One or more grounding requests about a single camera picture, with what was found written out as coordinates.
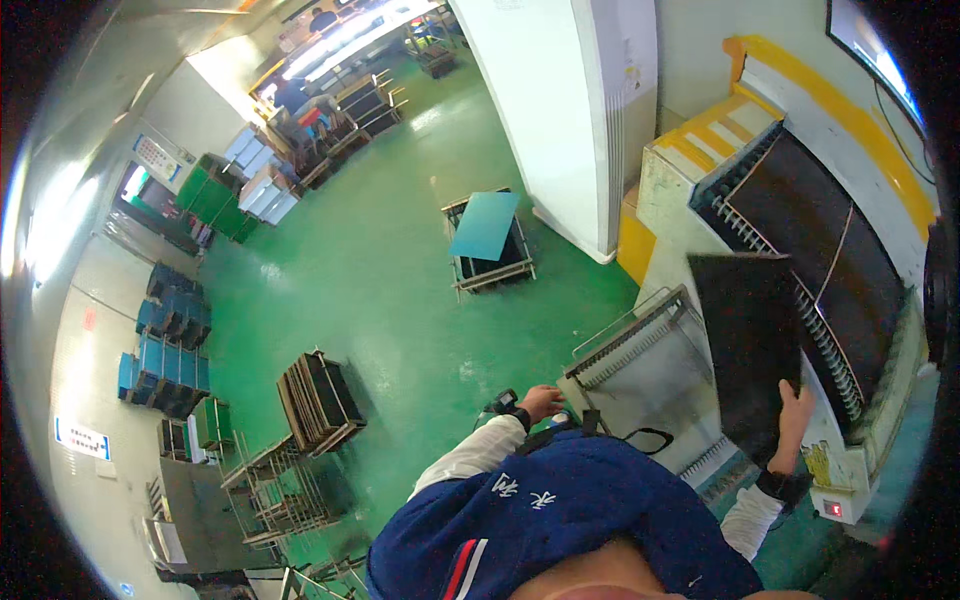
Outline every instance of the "black strap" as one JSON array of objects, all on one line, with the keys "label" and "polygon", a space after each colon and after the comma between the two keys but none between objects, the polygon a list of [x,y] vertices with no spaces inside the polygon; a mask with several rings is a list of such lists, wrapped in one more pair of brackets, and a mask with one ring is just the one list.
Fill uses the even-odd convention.
[{"label": "black strap", "polygon": [[584,424],[581,426],[581,429],[584,430],[585,438],[597,435],[597,425],[599,424],[600,411],[593,408],[588,408],[584,411]]},{"label": "black strap", "polygon": [[523,444],[516,449],[515,454],[517,456],[526,456],[535,450],[539,450],[544,446],[549,445],[551,442],[553,442],[553,437],[561,431],[569,431],[570,429],[576,428],[577,424],[573,422],[573,419],[567,419],[565,422],[559,425],[547,427],[543,431],[538,431],[532,436],[527,436],[527,439],[524,440]]},{"label": "black strap", "polygon": [[[585,410],[583,414],[583,424],[580,425],[580,430],[583,432],[584,437],[588,438],[596,435],[604,435],[604,434],[597,433],[597,425],[599,423],[600,423],[600,411],[595,409]],[[551,442],[553,442],[553,437],[558,433],[560,433],[561,431],[569,431],[571,429],[576,429],[576,428],[577,428],[577,424],[573,421],[573,419],[568,419],[567,421],[559,425],[548,427],[543,431],[539,431],[533,434],[532,436],[527,436],[527,439],[523,442],[523,444],[521,444],[520,447],[516,449],[515,454],[517,456],[526,456],[531,452],[534,452],[536,450],[539,450],[549,445]],[[656,450],[653,450],[650,452],[644,452],[643,450],[640,450],[647,456],[653,456],[654,454],[657,454],[658,452],[660,452],[661,450],[665,449],[666,447],[668,447],[673,443],[673,436],[671,434],[665,431],[660,431],[659,429],[654,429],[652,427],[640,427],[639,429],[635,429],[634,431],[630,432],[624,438],[616,438],[616,437],[614,438],[616,440],[620,440],[621,442],[626,442],[637,433],[652,433],[663,438],[663,444]]]},{"label": "black strap", "polygon": [[639,429],[635,429],[630,433],[628,433],[624,438],[622,438],[622,440],[626,442],[627,440],[631,439],[634,435],[638,433],[652,433],[663,438],[663,445],[661,445],[656,450],[651,450],[650,452],[647,452],[645,450],[640,450],[647,456],[653,456],[654,454],[657,454],[658,452],[660,452],[661,450],[665,449],[667,446],[673,443],[673,435],[665,431],[660,431],[659,429],[654,429],[653,427],[640,427]]}]

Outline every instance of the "black panel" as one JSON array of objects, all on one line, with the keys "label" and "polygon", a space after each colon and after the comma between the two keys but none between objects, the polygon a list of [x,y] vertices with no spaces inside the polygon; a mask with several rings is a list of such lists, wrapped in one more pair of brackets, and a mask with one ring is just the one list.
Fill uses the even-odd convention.
[{"label": "black panel", "polygon": [[724,434],[765,467],[780,440],[779,383],[800,381],[789,256],[691,255]]},{"label": "black panel", "polygon": [[[816,296],[853,205],[826,167],[783,132],[728,202],[778,252],[793,255],[794,270]],[[844,250],[819,306],[868,403],[882,375],[903,295],[893,264],[854,206]],[[818,367],[819,361],[813,362]],[[828,371],[818,368],[818,374],[825,383],[830,380]]]}]

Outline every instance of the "wrist watch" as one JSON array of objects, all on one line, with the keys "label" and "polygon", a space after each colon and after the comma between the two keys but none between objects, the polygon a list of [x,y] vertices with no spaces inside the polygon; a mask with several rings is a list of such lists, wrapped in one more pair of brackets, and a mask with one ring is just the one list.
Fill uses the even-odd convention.
[{"label": "wrist watch", "polygon": [[810,490],[813,483],[813,475],[805,473],[803,475],[787,475],[784,473],[771,473],[767,469],[760,472],[756,480],[756,487],[771,498],[775,498],[783,503],[783,511],[786,514],[793,512],[800,501]]},{"label": "wrist watch", "polygon": [[530,413],[527,412],[527,409],[514,408],[507,414],[513,415],[514,417],[516,417],[516,419],[520,421],[520,424],[523,425],[523,430],[526,431],[527,433],[530,433],[530,427],[531,427]]}]

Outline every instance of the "wire cart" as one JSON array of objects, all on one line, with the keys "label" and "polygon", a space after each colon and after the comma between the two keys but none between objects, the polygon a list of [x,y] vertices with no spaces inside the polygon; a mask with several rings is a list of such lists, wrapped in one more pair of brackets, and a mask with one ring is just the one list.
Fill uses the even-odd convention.
[{"label": "wire cart", "polygon": [[[492,191],[510,192],[511,190],[509,187],[500,187]],[[468,201],[469,196],[441,208],[446,217],[447,237],[451,241],[460,225],[464,211],[467,210]],[[527,248],[527,238],[523,235],[523,228],[516,215],[510,225],[510,232],[507,234],[507,241],[499,260],[454,256],[450,264],[453,268],[453,289],[457,291],[457,301],[460,301],[461,291],[477,294],[492,289],[497,283],[537,278],[534,259],[530,255],[530,249]]]}]

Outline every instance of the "electrical cable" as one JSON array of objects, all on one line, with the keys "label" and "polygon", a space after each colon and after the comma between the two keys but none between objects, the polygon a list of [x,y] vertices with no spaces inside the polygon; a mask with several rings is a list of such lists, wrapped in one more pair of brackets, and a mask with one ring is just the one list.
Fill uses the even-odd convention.
[{"label": "electrical cable", "polygon": [[[903,143],[900,142],[900,137],[897,135],[897,132],[894,131],[894,126],[890,123],[890,117],[887,116],[887,111],[883,109],[883,103],[880,101],[880,87],[877,84],[876,79],[874,79],[874,94],[876,95],[876,103],[880,106],[880,112],[883,114],[883,118],[887,122],[887,127],[890,128],[890,133],[892,133],[894,135],[894,139],[897,140],[897,145],[900,146],[900,151],[903,153],[903,157],[906,158],[906,161],[910,163],[910,166],[913,167],[913,170],[916,171],[917,175],[919,175],[924,181],[926,181],[930,185],[936,185],[936,182],[934,180],[924,175],[924,173],[917,168],[917,165],[913,163],[913,160],[910,159],[910,155],[907,154],[906,150],[903,148]],[[926,162],[926,144],[925,143],[924,143],[924,162]],[[929,163],[926,164],[926,167],[929,169],[930,167]]]},{"label": "electrical cable", "polygon": [[850,230],[850,220],[852,217],[853,204],[850,205],[850,210],[847,211],[847,222],[843,226],[843,233],[840,234],[840,243],[837,244],[837,252],[833,253],[833,260],[830,262],[830,268],[827,271],[827,276],[824,278],[823,285],[820,286],[820,291],[817,292],[817,297],[813,299],[814,305],[820,303],[820,297],[824,294],[824,290],[827,289],[827,284],[830,283],[830,276],[833,275],[833,268],[837,266],[837,258],[840,258],[840,251],[843,250],[843,243],[847,239],[847,231]]}]

